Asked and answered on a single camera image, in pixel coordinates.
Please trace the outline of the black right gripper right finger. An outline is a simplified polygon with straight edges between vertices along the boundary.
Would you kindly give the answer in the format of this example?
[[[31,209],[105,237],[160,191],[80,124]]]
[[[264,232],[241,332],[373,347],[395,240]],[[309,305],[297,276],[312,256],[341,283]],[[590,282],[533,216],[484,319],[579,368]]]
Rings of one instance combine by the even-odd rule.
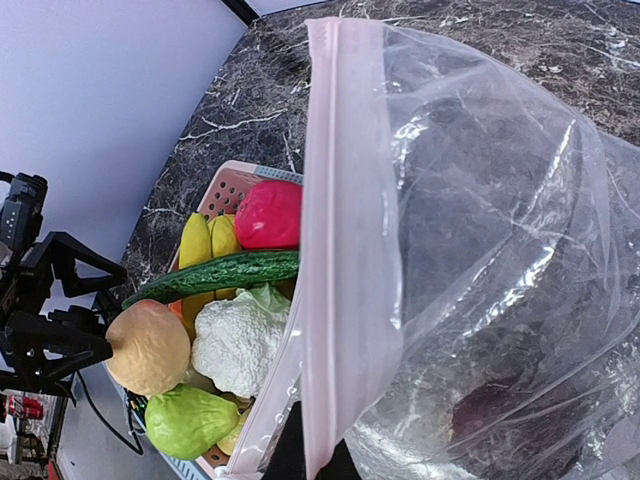
[[[316,480],[361,480],[345,440],[334,449],[331,460],[319,471]]]

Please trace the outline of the green toy cucumber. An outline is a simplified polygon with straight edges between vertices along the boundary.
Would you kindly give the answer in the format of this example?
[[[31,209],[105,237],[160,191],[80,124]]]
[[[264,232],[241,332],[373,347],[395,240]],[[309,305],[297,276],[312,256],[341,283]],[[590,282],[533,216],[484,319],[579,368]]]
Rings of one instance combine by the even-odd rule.
[[[123,310],[142,300],[161,304],[221,289],[247,289],[297,276],[297,250],[243,251],[167,273],[141,286],[121,303]]]

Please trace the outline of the yellow toy cauliflower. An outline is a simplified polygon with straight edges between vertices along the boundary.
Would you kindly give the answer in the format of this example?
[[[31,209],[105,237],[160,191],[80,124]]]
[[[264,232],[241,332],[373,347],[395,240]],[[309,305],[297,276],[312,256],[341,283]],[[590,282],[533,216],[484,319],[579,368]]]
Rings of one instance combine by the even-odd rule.
[[[184,378],[191,342],[167,306],[142,300],[120,313],[106,332],[113,355],[106,367],[125,389],[142,396],[166,393]]]

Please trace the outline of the clear dotted zip top bag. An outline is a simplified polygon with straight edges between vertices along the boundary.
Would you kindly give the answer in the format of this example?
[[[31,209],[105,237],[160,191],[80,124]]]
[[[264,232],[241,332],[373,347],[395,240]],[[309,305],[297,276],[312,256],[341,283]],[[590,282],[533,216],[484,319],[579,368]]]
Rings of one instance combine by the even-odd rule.
[[[307,21],[301,269],[232,455],[262,479],[301,402],[306,479],[639,475],[639,150],[452,39]],[[455,405],[514,377],[581,414],[534,456],[456,455]]]

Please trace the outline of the red toy apple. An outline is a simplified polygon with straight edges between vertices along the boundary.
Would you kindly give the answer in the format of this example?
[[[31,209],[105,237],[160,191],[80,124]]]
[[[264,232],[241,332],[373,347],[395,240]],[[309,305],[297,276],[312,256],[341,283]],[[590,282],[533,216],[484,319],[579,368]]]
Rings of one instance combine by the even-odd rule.
[[[241,201],[236,235],[248,250],[297,249],[300,243],[303,188],[287,181],[266,180]]]

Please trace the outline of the dark red toy fruit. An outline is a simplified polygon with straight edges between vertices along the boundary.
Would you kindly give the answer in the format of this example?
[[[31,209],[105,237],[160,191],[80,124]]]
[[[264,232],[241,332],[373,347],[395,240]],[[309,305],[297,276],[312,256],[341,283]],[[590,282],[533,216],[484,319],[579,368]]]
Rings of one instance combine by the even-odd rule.
[[[453,408],[447,449],[491,458],[537,455],[562,440],[581,414],[572,394],[562,386],[541,393],[514,377],[487,382]]]

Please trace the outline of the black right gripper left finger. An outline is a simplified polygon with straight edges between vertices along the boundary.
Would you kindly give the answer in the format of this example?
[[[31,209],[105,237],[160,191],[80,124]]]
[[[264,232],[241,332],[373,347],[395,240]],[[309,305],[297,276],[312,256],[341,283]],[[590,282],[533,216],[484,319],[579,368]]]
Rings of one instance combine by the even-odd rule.
[[[306,480],[301,402],[293,404],[263,480]]]

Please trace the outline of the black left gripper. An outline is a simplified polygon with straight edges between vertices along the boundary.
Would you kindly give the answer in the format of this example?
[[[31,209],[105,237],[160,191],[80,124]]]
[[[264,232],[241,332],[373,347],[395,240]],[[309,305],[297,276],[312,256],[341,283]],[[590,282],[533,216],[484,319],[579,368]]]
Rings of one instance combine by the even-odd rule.
[[[66,298],[122,285],[124,267],[66,232],[51,232],[25,256],[11,258],[1,279],[1,355],[11,372],[1,387],[60,390],[75,372],[112,357],[107,326],[90,309],[41,314],[54,280]]]

